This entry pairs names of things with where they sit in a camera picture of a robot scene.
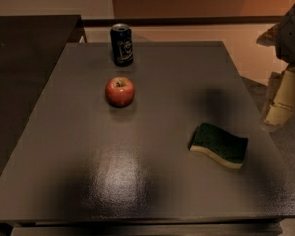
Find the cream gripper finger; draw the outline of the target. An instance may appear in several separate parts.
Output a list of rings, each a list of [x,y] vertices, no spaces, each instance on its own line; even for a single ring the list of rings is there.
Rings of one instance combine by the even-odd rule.
[[[281,127],[295,111],[295,65],[282,73],[273,72],[268,80],[261,122],[269,127]]]
[[[270,29],[262,33],[256,40],[256,44],[270,47],[275,46],[275,41],[278,36],[280,24],[273,25]]]

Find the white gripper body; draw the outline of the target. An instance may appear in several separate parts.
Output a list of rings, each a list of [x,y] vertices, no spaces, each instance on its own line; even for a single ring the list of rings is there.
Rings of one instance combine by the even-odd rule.
[[[295,64],[295,4],[279,23],[275,50],[278,59],[288,64]]]

